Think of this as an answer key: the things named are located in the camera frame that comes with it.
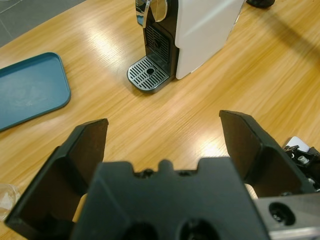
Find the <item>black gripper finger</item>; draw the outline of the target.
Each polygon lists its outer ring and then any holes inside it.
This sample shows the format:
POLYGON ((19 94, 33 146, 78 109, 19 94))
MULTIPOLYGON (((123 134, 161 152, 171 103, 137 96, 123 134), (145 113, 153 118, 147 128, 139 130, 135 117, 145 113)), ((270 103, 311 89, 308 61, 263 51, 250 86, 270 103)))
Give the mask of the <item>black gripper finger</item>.
POLYGON ((73 218, 103 161, 108 120, 85 122, 56 147, 4 224, 28 240, 67 240, 73 218))
POLYGON ((219 117, 227 152, 259 198, 315 192, 304 173, 251 115, 221 110, 219 117))

